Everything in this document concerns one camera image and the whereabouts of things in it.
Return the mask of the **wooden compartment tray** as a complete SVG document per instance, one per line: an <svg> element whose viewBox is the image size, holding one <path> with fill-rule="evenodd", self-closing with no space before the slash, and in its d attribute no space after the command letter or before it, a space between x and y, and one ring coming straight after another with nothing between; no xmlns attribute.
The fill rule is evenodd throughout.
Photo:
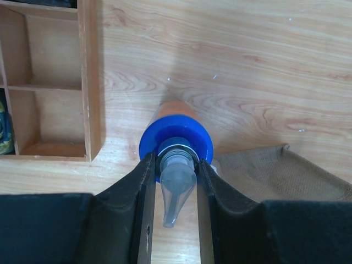
<svg viewBox="0 0 352 264"><path fill-rule="evenodd" d="M1 1L14 157L92 161L101 140L96 1Z"/></svg>

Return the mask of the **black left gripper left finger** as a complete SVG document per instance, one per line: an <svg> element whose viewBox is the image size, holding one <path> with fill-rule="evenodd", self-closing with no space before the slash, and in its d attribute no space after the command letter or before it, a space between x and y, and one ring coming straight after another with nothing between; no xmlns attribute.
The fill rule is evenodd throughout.
<svg viewBox="0 0 352 264"><path fill-rule="evenodd" d="M2 195L1 263L150 263L155 161L98 195Z"/></svg>

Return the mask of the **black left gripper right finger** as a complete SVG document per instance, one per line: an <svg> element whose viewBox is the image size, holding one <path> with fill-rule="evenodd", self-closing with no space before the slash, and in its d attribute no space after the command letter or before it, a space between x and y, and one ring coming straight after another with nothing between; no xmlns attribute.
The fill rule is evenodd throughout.
<svg viewBox="0 0 352 264"><path fill-rule="evenodd" d="M197 172L202 263L351 263L351 203L257 203L206 161Z"/></svg>

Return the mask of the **beige canvas bag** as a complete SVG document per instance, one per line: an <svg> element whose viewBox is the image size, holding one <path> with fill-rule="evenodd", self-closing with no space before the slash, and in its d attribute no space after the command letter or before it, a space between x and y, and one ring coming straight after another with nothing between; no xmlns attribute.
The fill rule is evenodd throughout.
<svg viewBox="0 0 352 264"><path fill-rule="evenodd" d="M213 162L223 180L256 202L351 201L351 184L294 153L289 145L225 153Z"/></svg>

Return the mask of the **orange bottle blue pump collar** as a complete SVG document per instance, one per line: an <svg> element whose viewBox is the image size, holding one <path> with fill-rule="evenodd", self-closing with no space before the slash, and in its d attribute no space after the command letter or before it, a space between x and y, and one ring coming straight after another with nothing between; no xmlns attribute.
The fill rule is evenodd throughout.
<svg viewBox="0 0 352 264"><path fill-rule="evenodd" d="M200 161L212 162L213 143L185 102L160 105L139 143L139 156L156 154L155 175L164 201L163 226L172 228L197 182Z"/></svg>

